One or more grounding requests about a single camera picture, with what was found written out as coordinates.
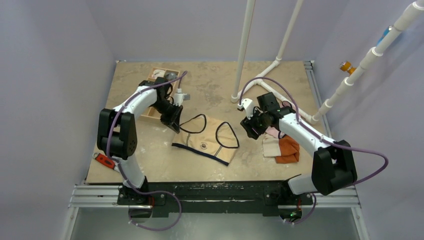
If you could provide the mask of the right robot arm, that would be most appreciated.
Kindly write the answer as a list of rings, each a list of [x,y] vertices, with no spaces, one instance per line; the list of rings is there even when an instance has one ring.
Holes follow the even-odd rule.
[[[245,111],[241,126],[247,136],[258,139],[269,127],[274,127],[296,141],[312,157],[312,170],[285,181],[280,196],[288,204],[305,193],[329,195],[353,184],[357,171],[350,145],[345,140],[335,141],[303,121],[291,104],[280,104],[273,93],[257,97],[258,106],[249,98],[242,99],[237,108]]]

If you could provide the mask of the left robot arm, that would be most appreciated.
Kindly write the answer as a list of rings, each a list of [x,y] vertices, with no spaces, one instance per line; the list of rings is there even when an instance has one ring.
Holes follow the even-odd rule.
[[[163,125],[175,133],[180,132],[183,101],[187,94],[177,87],[170,96],[172,84],[172,81],[160,77],[155,81],[144,80],[123,103],[104,108],[99,113],[97,148],[117,164],[123,185],[131,189],[130,199],[138,205],[148,201],[149,191],[147,178],[135,156],[138,146],[136,121],[146,109],[154,108]]]

